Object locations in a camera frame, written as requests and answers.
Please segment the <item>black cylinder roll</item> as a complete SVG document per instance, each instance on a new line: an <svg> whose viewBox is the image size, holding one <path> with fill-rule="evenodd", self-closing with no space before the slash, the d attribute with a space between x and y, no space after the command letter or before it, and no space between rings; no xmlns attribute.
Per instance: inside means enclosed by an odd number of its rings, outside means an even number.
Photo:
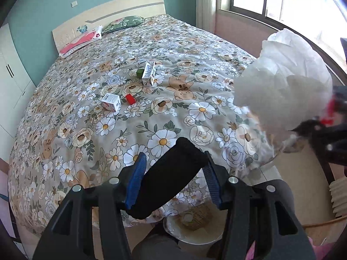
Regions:
<svg viewBox="0 0 347 260"><path fill-rule="evenodd" d="M196 176L205 166L205 155L185 137L177 139L151 168L145 172L135 204L126 212L135 219L146 219Z"/></svg>

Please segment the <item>small red block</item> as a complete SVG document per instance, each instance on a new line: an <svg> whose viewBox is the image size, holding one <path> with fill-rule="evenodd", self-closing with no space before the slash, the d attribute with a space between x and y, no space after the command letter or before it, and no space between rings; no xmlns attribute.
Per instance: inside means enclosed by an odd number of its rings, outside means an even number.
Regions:
<svg viewBox="0 0 347 260"><path fill-rule="evenodd" d="M132 96L131 94L127 94L125 98L129 105L136 103L134 96Z"/></svg>

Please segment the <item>white red plastic bag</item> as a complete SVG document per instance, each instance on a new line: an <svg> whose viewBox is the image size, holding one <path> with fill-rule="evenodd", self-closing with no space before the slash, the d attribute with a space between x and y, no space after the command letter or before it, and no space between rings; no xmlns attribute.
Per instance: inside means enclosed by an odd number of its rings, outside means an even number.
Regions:
<svg viewBox="0 0 347 260"><path fill-rule="evenodd" d="M262 43L259 58L234 81L234 104L248 107L276 142L324 113L332 77L321 56L288 29Z"/></svg>

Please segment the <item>small white box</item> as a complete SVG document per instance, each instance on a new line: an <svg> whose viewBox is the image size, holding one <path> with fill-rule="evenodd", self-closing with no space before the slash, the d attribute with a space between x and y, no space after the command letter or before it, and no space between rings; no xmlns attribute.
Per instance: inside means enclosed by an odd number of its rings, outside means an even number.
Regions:
<svg viewBox="0 0 347 260"><path fill-rule="evenodd" d="M117 112L121 108L121 100L117 94L106 93L101 99L101 105L106 110Z"/></svg>

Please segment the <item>long white blue carton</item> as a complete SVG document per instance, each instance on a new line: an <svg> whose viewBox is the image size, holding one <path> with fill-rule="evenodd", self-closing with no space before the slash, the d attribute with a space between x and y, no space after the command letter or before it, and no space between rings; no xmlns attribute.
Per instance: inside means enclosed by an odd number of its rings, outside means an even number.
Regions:
<svg viewBox="0 0 347 260"><path fill-rule="evenodd" d="M155 83L156 64L155 62L146 62L144 72L142 74L142 84L144 87L156 86Z"/></svg>

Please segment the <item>green cube block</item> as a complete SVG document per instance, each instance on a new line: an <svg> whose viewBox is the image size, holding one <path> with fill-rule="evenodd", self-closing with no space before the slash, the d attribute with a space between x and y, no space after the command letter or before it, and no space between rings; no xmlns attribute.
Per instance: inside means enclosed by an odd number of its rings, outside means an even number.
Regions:
<svg viewBox="0 0 347 260"><path fill-rule="evenodd" d="M144 69L138 69L138 70L136 71L136 77L139 78L139 79L141 79L143 73L144 73Z"/></svg>

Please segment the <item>white trash bin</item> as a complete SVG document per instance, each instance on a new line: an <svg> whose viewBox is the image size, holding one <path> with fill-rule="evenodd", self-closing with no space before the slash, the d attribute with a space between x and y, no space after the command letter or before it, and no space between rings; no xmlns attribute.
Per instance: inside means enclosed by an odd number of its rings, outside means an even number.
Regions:
<svg viewBox="0 0 347 260"><path fill-rule="evenodd" d="M164 221L167 233L191 245L206 245L222 238L227 211L220 211L215 204L207 202L192 207Z"/></svg>

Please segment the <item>floral bed quilt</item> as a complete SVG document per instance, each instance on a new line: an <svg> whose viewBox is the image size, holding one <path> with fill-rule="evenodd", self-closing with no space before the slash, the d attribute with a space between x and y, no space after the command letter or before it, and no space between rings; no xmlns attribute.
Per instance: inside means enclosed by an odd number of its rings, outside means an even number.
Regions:
<svg viewBox="0 0 347 260"><path fill-rule="evenodd" d="M11 150L16 220L42 233L73 185L100 185L140 152L152 166L180 137L238 177L267 163L272 143L250 110L234 104L234 80L252 61L236 45L168 15L57 59L35 89ZM156 64L156 86L136 77L146 62ZM120 110L101 105L106 93L120 97ZM136 103L129 105L127 94Z"/></svg>

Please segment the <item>dark grey trousers leg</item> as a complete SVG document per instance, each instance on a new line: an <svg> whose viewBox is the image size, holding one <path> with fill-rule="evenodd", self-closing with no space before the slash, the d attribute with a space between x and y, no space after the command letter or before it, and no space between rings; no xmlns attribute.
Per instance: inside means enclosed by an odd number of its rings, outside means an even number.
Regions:
<svg viewBox="0 0 347 260"><path fill-rule="evenodd" d="M166 235L150 235L144 238L132 251L133 259L192 259L178 244Z"/></svg>

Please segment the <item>dark framed window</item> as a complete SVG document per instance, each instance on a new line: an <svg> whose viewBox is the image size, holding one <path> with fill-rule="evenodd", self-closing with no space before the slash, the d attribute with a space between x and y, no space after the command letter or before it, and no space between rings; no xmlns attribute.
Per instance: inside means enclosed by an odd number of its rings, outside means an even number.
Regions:
<svg viewBox="0 0 347 260"><path fill-rule="evenodd" d="M346 5L342 0L218 0L215 33L254 56L283 28L301 35L346 79Z"/></svg>

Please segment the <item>pink white pillow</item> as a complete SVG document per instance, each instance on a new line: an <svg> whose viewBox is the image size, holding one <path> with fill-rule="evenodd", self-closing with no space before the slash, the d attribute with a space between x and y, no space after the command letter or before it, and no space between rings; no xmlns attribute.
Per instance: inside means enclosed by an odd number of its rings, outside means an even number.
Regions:
<svg viewBox="0 0 347 260"><path fill-rule="evenodd" d="M91 31L86 31L83 34L76 37L74 40L72 40L69 44L67 44L65 47L63 47L60 52L59 56L61 58L67 58L74 52L76 52L79 49L82 49L83 47L87 46L88 44L91 44L93 42L96 42L100 39L102 39L102 29L103 26L99 25L95 27Z"/></svg>

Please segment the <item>green floral pillow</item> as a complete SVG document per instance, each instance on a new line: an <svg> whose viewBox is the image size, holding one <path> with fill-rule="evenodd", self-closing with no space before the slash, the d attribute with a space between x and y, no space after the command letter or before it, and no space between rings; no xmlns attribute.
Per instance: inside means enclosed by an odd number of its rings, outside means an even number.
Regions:
<svg viewBox="0 0 347 260"><path fill-rule="evenodd" d="M142 24L144 18L141 16L126 16L123 18L116 19L103 28L102 33L108 34L114 31L119 31L126 28L131 28Z"/></svg>

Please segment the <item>beige wooden headboard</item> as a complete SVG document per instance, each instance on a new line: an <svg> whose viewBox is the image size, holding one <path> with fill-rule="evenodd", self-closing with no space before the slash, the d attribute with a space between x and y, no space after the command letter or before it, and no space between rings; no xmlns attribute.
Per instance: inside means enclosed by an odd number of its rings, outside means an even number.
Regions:
<svg viewBox="0 0 347 260"><path fill-rule="evenodd" d="M88 30L99 25L107 26L112 21L137 15L143 18L165 14L164 0L113 0L95 6L65 21L52 31L56 50L60 51L66 44L81 33L79 27Z"/></svg>

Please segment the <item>white curtain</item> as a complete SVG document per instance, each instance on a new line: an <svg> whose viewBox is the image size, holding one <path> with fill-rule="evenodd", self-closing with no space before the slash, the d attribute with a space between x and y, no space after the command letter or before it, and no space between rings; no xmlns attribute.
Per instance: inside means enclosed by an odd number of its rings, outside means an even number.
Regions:
<svg viewBox="0 0 347 260"><path fill-rule="evenodd" d="M196 0L196 27L215 33L218 0Z"/></svg>

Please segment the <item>left white wall socket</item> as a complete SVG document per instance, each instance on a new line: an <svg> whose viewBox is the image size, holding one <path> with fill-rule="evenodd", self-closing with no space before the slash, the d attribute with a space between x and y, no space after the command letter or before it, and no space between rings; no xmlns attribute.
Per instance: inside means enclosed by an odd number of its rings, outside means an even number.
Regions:
<svg viewBox="0 0 347 260"><path fill-rule="evenodd" d="M78 2L77 2L77 1L71 2L71 7L72 7L72 8L75 7L75 6L77 6L77 5L78 5Z"/></svg>

